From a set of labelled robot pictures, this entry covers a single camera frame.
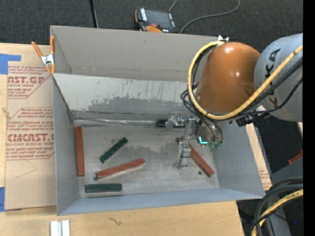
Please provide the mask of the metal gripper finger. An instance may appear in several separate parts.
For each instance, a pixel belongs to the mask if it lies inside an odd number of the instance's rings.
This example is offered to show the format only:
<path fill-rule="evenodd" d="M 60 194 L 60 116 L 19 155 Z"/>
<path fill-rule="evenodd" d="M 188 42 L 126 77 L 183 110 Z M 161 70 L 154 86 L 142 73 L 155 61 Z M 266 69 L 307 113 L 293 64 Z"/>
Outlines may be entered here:
<path fill-rule="evenodd" d="M 179 170 L 183 167 L 187 167 L 189 165 L 191 148 L 186 142 L 178 143 L 178 155 L 176 161 L 173 163 L 173 167 L 176 170 Z"/>
<path fill-rule="evenodd" d="M 166 131 L 171 131 L 175 128 L 185 128 L 186 120 L 183 118 L 183 112 L 169 112 L 168 119 L 158 119 L 157 127 L 164 128 Z"/>

